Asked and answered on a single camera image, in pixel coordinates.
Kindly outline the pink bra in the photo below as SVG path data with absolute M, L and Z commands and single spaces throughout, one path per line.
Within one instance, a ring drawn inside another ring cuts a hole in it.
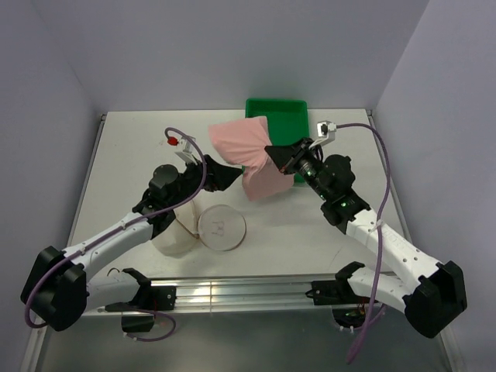
M 250 201 L 285 192 L 294 185 L 294 177 L 282 174 L 265 151 L 272 144 L 265 116 L 211 125 L 208 136 L 226 163 L 244 167 L 242 186 Z

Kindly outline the white mesh laundry bag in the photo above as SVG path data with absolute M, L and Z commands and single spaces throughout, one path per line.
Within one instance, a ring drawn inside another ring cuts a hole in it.
M 228 205 L 213 205 L 199 211 L 194 202 L 174 211 L 176 218 L 166 231 L 152 239 L 160 253 L 179 257 L 203 245 L 226 252 L 239 247 L 247 233 L 245 217 Z

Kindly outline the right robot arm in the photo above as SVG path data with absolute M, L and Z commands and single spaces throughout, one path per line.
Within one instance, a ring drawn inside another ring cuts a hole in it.
M 353 190 L 356 177 L 349 157 L 334 154 L 320 160 L 309 138 L 264 150 L 281 173 L 300 175 L 316 192 L 331 226 L 375 253 L 396 276 L 376 279 L 372 270 L 353 262 L 336 275 L 339 299 L 351 302 L 375 294 L 377 301 L 402 312 L 418 333 L 430 339 L 466 310 L 462 269 L 451 260 L 442 263 L 423 253 L 382 222 Z

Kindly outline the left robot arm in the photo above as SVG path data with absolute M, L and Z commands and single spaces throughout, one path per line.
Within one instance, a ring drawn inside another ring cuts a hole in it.
M 148 306 L 150 280 L 138 271 L 125 269 L 109 284 L 97 283 L 94 276 L 127 251 L 165 232 L 176 219 L 175 209 L 200 191 L 225 191 L 241 173 L 209 155 L 193 158 L 184 171 L 172 164 L 157 167 L 141 200 L 115 225 L 75 246 L 62 250 L 48 246 L 38 253 L 20 295 L 25 323 L 32 329 L 49 326 L 63 331 L 99 306 Z

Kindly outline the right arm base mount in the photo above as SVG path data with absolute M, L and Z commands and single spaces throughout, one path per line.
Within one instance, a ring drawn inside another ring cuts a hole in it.
M 311 299 L 315 306 L 345 305 L 350 302 L 343 284 L 337 280 L 312 281 L 305 296 Z

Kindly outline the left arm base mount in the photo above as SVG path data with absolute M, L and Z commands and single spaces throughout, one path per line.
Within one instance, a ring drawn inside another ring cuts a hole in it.
M 121 329 L 126 336 L 142 342 L 166 339 L 177 328 L 176 320 L 168 314 L 176 302 L 175 286 L 155 287 L 139 290 L 135 298 L 128 302 L 106 305 L 106 312 L 121 312 Z M 162 336 L 151 336 L 154 326 L 165 326 L 167 332 Z

